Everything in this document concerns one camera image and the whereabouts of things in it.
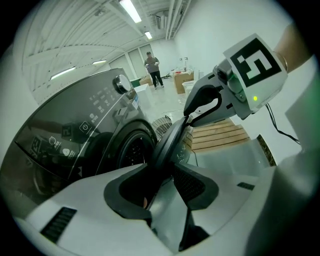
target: cardboard box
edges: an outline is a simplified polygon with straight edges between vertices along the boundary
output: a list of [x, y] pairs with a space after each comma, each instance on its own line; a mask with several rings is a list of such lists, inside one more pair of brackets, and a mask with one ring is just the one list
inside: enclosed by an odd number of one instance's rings
[[139, 81], [140, 85], [148, 84], [150, 86], [153, 85], [151, 77], [149, 74], [147, 74], [145, 77], [142, 77], [141, 80]]
[[176, 92], [178, 94], [184, 94], [185, 89], [182, 83], [193, 81], [194, 73], [192, 72], [191, 74], [188, 74], [188, 73], [174, 74], [173, 80], [174, 80], [174, 86], [175, 86]]

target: fluorescent light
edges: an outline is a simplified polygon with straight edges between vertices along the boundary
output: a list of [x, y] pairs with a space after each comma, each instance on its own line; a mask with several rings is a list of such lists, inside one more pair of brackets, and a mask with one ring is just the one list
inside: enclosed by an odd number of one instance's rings
[[120, 5], [122, 5], [135, 23], [141, 22], [141, 18], [131, 0], [120, 0]]
[[65, 70], [65, 71], [62, 71], [62, 72], [58, 73], [58, 74], [55, 74], [55, 75], [51, 76], [51, 79], [50, 79], [50, 80], [55, 79], [55, 78], [57, 78], [57, 77], [65, 74], [65, 73], [68, 73], [69, 71], [72, 71], [72, 70], [74, 70], [75, 68], [76, 68], [76, 67], [74, 66], [74, 67], [71, 67], [71, 68], [69, 68], [69, 69], [67, 69], [67, 70]]
[[92, 64], [101, 64], [101, 63], [105, 63], [105, 62], [106, 62], [106, 60], [99, 60], [99, 61], [95, 61]]
[[151, 34], [150, 34], [149, 31], [144, 32], [144, 33], [145, 33], [145, 35], [146, 35], [146, 37], [147, 37], [148, 39], [152, 39], [152, 36], [151, 36]]

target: dark pants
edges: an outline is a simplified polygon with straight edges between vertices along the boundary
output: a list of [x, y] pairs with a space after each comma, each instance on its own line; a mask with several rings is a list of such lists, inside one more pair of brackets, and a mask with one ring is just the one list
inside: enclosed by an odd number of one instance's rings
[[158, 78], [160, 85], [164, 85], [164, 83], [162, 82], [161, 76], [160, 76], [160, 71], [156, 71], [156, 72], [151, 72], [150, 76], [152, 77], [152, 82], [154, 87], [157, 87], [157, 81], [156, 78]]

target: green object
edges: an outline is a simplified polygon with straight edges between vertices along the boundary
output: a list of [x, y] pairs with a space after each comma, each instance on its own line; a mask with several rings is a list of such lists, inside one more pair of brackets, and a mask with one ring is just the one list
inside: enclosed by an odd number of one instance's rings
[[140, 86], [140, 83], [139, 83], [140, 80], [141, 80], [141, 78], [130, 80], [133, 88], [136, 88], [136, 87]]

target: wooden slat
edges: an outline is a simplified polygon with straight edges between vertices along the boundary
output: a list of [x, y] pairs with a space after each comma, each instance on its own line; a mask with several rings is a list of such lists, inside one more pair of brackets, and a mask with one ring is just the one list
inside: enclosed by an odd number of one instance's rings
[[222, 133], [226, 133], [226, 132], [231, 132], [231, 131], [239, 130], [239, 129], [242, 129], [242, 128], [243, 127], [241, 125], [233, 125], [233, 126], [228, 126], [228, 127], [218, 128], [218, 129], [194, 132], [192, 134], [192, 136], [193, 136], [193, 139], [194, 139], [194, 138], [203, 137], [203, 136], [209, 136], [209, 135], [215, 135], [215, 134], [222, 134]]
[[192, 148], [188, 144], [185, 146], [185, 148], [187, 149], [188, 152], [192, 150]]
[[195, 149], [193, 151], [195, 153], [200, 153], [200, 152], [207, 152], [207, 151], [218, 150], [218, 149], [225, 149], [227, 147], [239, 145], [239, 144], [242, 144], [242, 143], [245, 143], [245, 142], [248, 142], [248, 141], [250, 141], [250, 139], [249, 138], [245, 138], [245, 139], [238, 140], [238, 141], [235, 141], [235, 142], [231, 142], [231, 143], [228, 143], [228, 144], [223, 144], [223, 145], [213, 146], [213, 147], [206, 147], [206, 148], [201, 148], [201, 149]]
[[224, 120], [219, 121], [219, 122], [208, 123], [208, 124], [206, 124], [206, 125], [204, 125], [204, 126], [201, 126], [201, 127], [213, 126], [213, 125], [219, 125], [219, 124], [225, 124], [225, 123], [229, 123], [229, 122], [232, 122], [232, 121], [230, 120], [230, 118], [227, 118], [227, 119], [224, 119]]
[[208, 131], [208, 130], [212, 130], [212, 129], [219, 129], [219, 128], [229, 127], [229, 126], [234, 126], [234, 123], [233, 122], [226, 122], [226, 123], [221, 123], [221, 124], [202, 126], [202, 127], [194, 128], [193, 132], [198, 133], [198, 132]]
[[185, 137], [184, 142], [192, 148], [192, 141], [188, 137]]
[[209, 135], [209, 136], [204, 136], [204, 137], [198, 137], [193, 139], [193, 144], [196, 143], [202, 143], [202, 142], [209, 142], [209, 141], [214, 141], [214, 140], [219, 140], [223, 138], [228, 138], [240, 134], [245, 134], [246, 131], [244, 129], [239, 129], [239, 130], [233, 130], [233, 131], [227, 131], [219, 134], [214, 134], [214, 135]]
[[219, 145], [223, 145], [223, 144], [228, 144], [228, 143], [240, 141], [240, 140], [243, 140], [246, 138], [248, 138], [248, 135], [246, 133], [244, 133], [244, 134], [240, 134], [240, 135], [236, 135], [236, 136], [232, 136], [232, 137], [228, 137], [228, 138], [222, 138], [222, 139], [216, 139], [216, 140], [211, 140], [211, 141], [207, 141], [207, 142], [192, 144], [192, 149], [198, 150], [198, 149], [203, 149], [203, 148], [211, 148], [211, 147], [215, 147], [215, 146], [219, 146]]

